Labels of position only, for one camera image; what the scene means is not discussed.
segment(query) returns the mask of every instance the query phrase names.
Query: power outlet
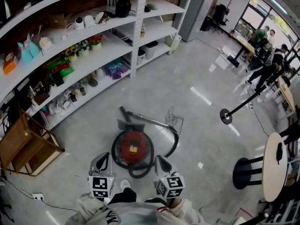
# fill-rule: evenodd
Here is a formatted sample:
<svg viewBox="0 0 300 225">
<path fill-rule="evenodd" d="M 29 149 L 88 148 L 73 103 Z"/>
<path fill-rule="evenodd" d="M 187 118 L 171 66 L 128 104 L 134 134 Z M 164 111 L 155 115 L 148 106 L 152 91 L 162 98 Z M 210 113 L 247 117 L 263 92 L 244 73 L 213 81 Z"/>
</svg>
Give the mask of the power outlet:
<svg viewBox="0 0 300 225">
<path fill-rule="evenodd" d="M 45 200 L 45 196 L 42 193 L 33 193 L 32 196 L 36 200 L 42 200 L 42 199 Z"/>
</svg>

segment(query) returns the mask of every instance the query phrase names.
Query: white shelf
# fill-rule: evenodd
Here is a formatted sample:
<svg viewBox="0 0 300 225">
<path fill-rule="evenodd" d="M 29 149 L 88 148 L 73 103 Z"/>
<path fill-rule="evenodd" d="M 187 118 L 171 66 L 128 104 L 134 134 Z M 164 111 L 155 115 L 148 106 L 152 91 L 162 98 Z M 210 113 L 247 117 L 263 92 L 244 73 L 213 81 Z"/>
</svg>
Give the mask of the white shelf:
<svg viewBox="0 0 300 225">
<path fill-rule="evenodd" d="M 157 10 L 151 10 L 148 13 L 143 13 L 142 18 L 161 16 L 165 14 L 183 13 L 185 10 L 170 2 L 164 0 L 146 0 L 146 5 L 153 3 L 157 6 Z M 136 0 L 131 1 L 131 10 L 136 12 Z"/>
<path fill-rule="evenodd" d="M 96 9 L 87 11 L 85 14 L 93 14 Z M 49 29 L 42 33 L 42 36 L 48 36 L 50 40 L 54 43 L 54 47 L 44 53 L 42 52 L 35 57 L 30 64 L 24 64 L 23 61 L 19 61 L 18 66 L 12 70 L 9 74 L 4 75 L 0 79 L 0 101 L 26 76 L 28 76 L 32 71 L 41 66 L 43 63 L 48 61 L 50 58 L 56 54 L 62 52 L 66 48 L 87 39 L 97 33 L 115 28 L 117 26 L 124 25 L 126 23 L 131 23 L 136 20 L 135 16 L 129 15 L 125 18 L 112 18 L 106 25 L 96 25 L 91 28 L 85 28 L 80 31 L 75 31 L 72 33 L 67 40 L 62 40 L 62 35 L 64 34 L 64 29 Z"/>
<path fill-rule="evenodd" d="M 122 78 L 130 74 L 130 70 L 122 74 Z M 49 130 L 54 128 L 57 124 L 59 124 L 61 121 L 63 121 L 68 115 L 70 115 L 72 112 L 74 112 L 77 108 L 81 107 L 83 104 L 88 102 L 91 98 L 96 96 L 98 93 L 104 91 L 108 87 L 112 86 L 114 83 L 116 83 L 118 80 L 112 80 L 110 77 L 105 76 L 104 78 L 100 79 L 98 81 L 98 86 L 97 87 L 91 87 L 89 86 L 86 90 L 86 95 L 85 96 L 80 96 L 76 102 L 74 102 L 74 105 L 70 105 L 70 107 L 62 111 L 55 116 L 48 116 L 47 119 L 50 123 L 50 126 L 48 127 Z"/>
<path fill-rule="evenodd" d="M 110 32 L 103 33 L 102 48 L 100 51 L 90 51 L 88 57 L 78 57 L 76 62 L 72 62 L 71 66 L 74 72 L 64 78 L 64 84 L 59 87 L 52 87 L 50 97 L 46 99 L 40 106 L 34 107 L 31 116 L 37 113 L 43 106 L 48 104 L 57 95 L 65 89 L 79 81 L 92 71 L 104 66 L 105 64 L 129 53 L 132 47 Z"/>
<path fill-rule="evenodd" d="M 161 20 L 155 18 L 144 19 L 143 23 L 145 24 L 146 32 L 144 37 L 139 40 L 139 46 L 143 46 L 154 40 L 164 38 L 177 32 L 177 29 L 175 29 L 174 27 L 171 27 Z M 122 33 L 124 36 L 129 37 L 131 40 L 133 40 L 133 24 L 119 26 L 116 28 L 116 30 Z"/>
<path fill-rule="evenodd" d="M 146 63 L 148 63 L 148 62 L 154 60 L 155 58 L 163 55 L 164 53 L 167 53 L 168 51 L 170 51 L 170 49 L 171 48 L 168 45 L 164 44 L 163 42 L 159 42 L 153 57 L 150 58 L 150 59 L 145 59 L 143 62 L 138 63 L 136 68 L 138 69 L 141 66 L 145 65 Z"/>
<path fill-rule="evenodd" d="M 10 31 L 18 23 L 23 21 L 25 18 L 58 1 L 60 0 L 43 0 L 26 10 L 22 10 L 0 29 L 0 38 L 3 37 L 8 31 Z"/>
</svg>

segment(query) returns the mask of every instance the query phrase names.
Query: wooden cabinet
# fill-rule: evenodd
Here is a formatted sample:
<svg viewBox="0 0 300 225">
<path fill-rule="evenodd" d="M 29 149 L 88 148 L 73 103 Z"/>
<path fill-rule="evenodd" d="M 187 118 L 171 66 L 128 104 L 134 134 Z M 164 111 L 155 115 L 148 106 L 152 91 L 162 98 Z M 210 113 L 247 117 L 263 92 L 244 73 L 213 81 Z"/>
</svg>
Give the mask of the wooden cabinet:
<svg viewBox="0 0 300 225">
<path fill-rule="evenodd" d="M 20 110 L 20 118 L 0 141 L 1 169 L 37 176 L 62 152 L 53 134 Z"/>
</svg>

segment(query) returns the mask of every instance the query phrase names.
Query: orange box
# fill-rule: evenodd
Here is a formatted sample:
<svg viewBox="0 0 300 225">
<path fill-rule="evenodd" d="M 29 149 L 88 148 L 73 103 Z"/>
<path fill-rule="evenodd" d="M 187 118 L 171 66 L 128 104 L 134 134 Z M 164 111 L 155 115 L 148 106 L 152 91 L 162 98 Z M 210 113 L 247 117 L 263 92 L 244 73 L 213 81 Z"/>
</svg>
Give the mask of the orange box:
<svg viewBox="0 0 300 225">
<path fill-rule="evenodd" d="M 10 71 L 12 71 L 18 64 L 18 59 L 16 56 L 14 58 L 10 59 L 8 62 L 4 64 L 3 72 L 4 74 L 8 74 Z"/>
</svg>

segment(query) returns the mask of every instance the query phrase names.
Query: floor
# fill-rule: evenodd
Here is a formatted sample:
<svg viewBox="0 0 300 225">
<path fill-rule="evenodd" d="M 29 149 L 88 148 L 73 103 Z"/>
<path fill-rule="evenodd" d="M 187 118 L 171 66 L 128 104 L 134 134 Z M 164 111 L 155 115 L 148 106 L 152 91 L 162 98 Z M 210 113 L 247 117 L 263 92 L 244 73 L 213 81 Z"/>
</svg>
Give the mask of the floor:
<svg viewBox="0 0 300 225">
<path fill-rule="evenodd" d="M 239 158 L 262 154 L 268 137 L 249 107 L 236 112 L 230 126 L 219 117 L 222 108 L 235 108 L 248 98 L 248 91 L 253 92 L 244 84 L 248 75 L 245 65 L 235 68 L 225 59 L 227 53 L 236 54 L 239 49 L 225 34 L 211 32 L 199 34 L 189 43 L 182 42 L 174 54 L 163 55 L 141 67 L 135 79 L 116 83 L 55 127 L 53 132 L 66 152 L 40 175 L 7 174 L 8 179 L 29 193 L 43 193 L 45 202 L 52 206 L 76 209 L 77 198 L 89 192 L 90 162 L 98 154 L 110 151 L 120 132 L 119 107 L 164 122 L 168 109 L 174 106 L 174 114 L 182 116 L 184 123 L 180 144 L 170 159 L 184 176 L 183 197 L 196 210 L 203 206 L 205 210 L 234 215 L 242 207 L 255 215 L 260 208 L 257 202 L 262 198 L 261 186 L 236 190 L 232 171 Z M 254 108 L 265 132 L 274 132 L 274 102 L 255 100 Z M 146 124 L 145 132 L 152 138 L 156 154 L 169 151 L 172 139 L 165 129 Z M 126 170 L 116 165 L 113 171 L 117 184 L 113 193 L 120 192 L 118 184 L 127 178 L 139 201 L 155 196 L 154 169 L 139 180 L 130 178 Z M 11 214 L 18 225 L 62 225 L 74 214 L 31 200 L 10 184 L 1 190 L 5 201 L 13 206 Z M 204 218 L 211 224 L 216 221 L 208 215 Z"/>
</svg>

